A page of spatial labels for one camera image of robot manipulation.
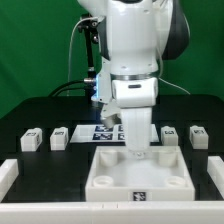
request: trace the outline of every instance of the small white block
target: small white block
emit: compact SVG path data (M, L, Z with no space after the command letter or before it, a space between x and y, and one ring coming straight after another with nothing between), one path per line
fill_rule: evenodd
M219 156L208 157L207 171L224 198L224 162Z
M16 159L7 159L0 166L0 202L5 197L18 175L19 169Z
M23 152L35 152L42 143L42 130L40 128L27 130L20 142Z
M209 136L203 127L190 127L190 141L193 149L208 149Z
M68 128L61 127L54 129L50 142L52 151L65 150L68 143Z
M161 128L161 140L164 146L178 146L178 135L173 127Z

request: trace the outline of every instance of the white plastic block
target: white plastic block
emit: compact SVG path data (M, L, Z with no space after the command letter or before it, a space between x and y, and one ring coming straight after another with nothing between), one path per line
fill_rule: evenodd
M19 175L16 159L7 159L0 167L0 202Z
M143 159L126 147L97 147L88 202L193 201L195 189L178 146L151 146Z
M42 143L42 130L40 128L27 130L20 142L23 152L35 152Z
M54 129L50 142L52 151L65 150L68 143L68 128L61 127Z
M190 141L193 149L208 149L209 136L203 127L190 127Z
M161 140L164 146L178 146L178 135L173 127L161 128Z
M219 156L208 157L207 171L224 198L224 162Z

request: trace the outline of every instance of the white container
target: white container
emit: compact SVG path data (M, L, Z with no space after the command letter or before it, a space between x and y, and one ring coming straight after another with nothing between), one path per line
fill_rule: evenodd
M112 162L105 162L105 155ZM88 202L194 198L195 189L178 146L152 146L143 159L136 159L126 147L97 147L86 184Z

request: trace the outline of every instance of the black table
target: black table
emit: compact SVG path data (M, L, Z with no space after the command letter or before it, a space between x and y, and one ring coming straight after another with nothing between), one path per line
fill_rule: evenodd
M158 134L163 126L175 127L179 145L196 189L196 200L222 200L207 173L210 155L224 156L224 102L209 95L159 96L153 108ZM77 124L99 124L100 109L85 97L39 97L22 102L0 120L0 163L16 158L20 175L4 203L85 201L85 183L97 145L123 143L72 143L65 151L51 152L50 135L67 127L71 137ZM205 127L208 150L194 150L190 126ZM39 127L43 142L37 152L21 152L20 138Z

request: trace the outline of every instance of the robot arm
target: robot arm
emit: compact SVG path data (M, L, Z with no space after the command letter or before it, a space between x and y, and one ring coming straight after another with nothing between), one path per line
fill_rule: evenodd
M177 45L172 41L176 42L177 34L183 33L181 28L188 31L183 13L180 18L184 25L175 21L178 17L174 9L176 12L179 1L78 1L92 16L102 18L98 27L102 70L97 98L105 103L103 122L112 126L108 118L120 114L126 146L131 151L144 152L149 148L152 107L158 94L157 79L153 77L158 70L158 54L175 58L188 44L184 41L169 55L169 49Z

